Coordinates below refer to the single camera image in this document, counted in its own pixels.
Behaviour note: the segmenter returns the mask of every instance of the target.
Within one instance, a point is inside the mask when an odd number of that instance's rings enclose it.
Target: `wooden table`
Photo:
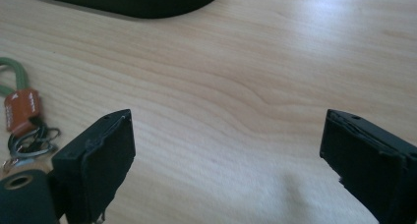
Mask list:
[[[325,116],[417,144],[416,14],[416,0],[215,0],[141,20],[1,0],[0,55],[26,67],[60,146],[132,110],[137,156],[106,223],[369,224],[319,157]]]

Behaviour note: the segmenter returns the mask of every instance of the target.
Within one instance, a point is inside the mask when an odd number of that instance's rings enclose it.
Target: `table surface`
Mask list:
[[[416,0],[215,0],[142,20],[1,0],[0,55],[26,67],[60,146],[132,110],[137,156],[106,223],[369,224],[319,157],[325,116],[417,144],[416,14]]]

